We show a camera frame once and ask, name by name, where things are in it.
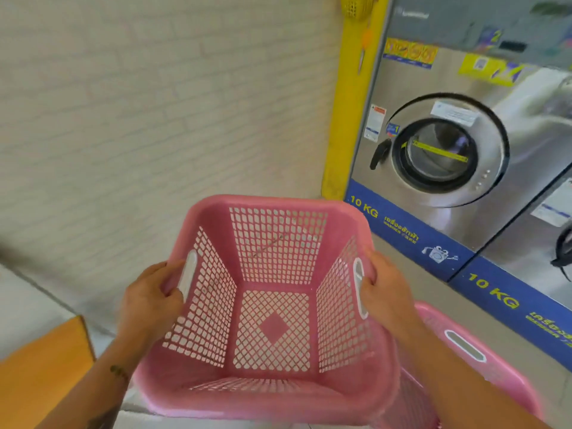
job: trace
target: pink plastic basket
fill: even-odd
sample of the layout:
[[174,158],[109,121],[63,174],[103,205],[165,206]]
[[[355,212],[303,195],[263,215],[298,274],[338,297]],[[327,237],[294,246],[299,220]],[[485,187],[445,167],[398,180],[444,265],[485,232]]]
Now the pink plastic basket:
[[[447,346],[488,381],[503,389],[526,410],[542,417],[534,389],[506,361],[488,349],[466,329],[426,303],[415,304],[419,315]],[[436,429],[439,418],[423,386],[416,380],[407,355],[399,352],[402,364],[400,388],[395,401],[381,418],[371,423],[376,429]]]
[[356,293],[374,276],[365,217],[335,201],[217,195],[170,261],[183,314],[134,376],[149,408],[194,418],[366,425],[397,392],[390,334]]

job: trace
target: tattoo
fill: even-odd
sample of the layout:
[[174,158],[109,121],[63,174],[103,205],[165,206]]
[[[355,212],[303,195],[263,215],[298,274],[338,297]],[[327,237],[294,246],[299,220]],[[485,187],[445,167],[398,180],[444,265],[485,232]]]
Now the tattoo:
[[110,370],[112,374],[123,378],[123,380],[129,384],[130,376],[123,368],[113,365],[110,367]]
[[115,425],[121,404],[88,421],[85,429],[111,429]]

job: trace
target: cartoon washing machine logo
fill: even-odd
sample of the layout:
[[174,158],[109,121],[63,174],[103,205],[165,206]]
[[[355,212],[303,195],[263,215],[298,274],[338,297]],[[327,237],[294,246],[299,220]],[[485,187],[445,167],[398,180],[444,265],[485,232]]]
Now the cartoon washing machine logo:
[[432,258],[437,263],[441,263],[444,260],[459,259],[457,256],[449,257],[449,252],[447,250],[443,250],[439,245],[437,245],[436,247],[425,247],[421,252],[423,254],[427,254],[427,250],[431,250],[431,252],[429,253],[429,257]]

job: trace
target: door glass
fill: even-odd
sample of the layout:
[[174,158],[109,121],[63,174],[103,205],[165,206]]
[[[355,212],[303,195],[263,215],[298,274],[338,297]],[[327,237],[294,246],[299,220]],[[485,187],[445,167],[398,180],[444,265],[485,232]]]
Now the door glass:
[[427,182],[449,182],[468,171],[471,141],[456,125],[436,121],[412,133],[402,147],[411,169]]

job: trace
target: brick wall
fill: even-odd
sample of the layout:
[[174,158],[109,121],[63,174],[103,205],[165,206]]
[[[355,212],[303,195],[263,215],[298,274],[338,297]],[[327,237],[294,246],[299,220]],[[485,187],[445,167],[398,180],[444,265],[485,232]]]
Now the brick wall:
[[197,200],[317,197],[340,36],[338,0],[1,0],[0,261],[110,327]]

